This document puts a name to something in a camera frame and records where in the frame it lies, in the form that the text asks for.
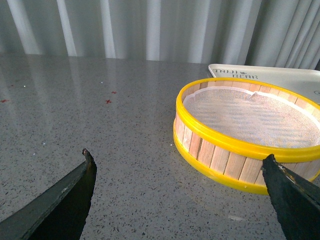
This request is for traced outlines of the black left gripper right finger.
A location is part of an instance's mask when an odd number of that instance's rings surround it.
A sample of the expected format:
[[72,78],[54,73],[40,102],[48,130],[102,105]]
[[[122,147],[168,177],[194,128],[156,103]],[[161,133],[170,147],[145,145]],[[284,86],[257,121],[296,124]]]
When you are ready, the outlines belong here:
[[276,161],[273,154],[262,160],[262,175],[288,240],[320,238],[320,188]]

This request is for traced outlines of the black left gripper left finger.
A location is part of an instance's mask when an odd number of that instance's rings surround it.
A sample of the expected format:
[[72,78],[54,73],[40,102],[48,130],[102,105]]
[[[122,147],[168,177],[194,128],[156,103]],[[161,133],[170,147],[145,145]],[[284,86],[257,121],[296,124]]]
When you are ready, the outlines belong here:
[[97,165],[85,161],[25,207],[0,223],[2,240],[78,240],[91,208]]

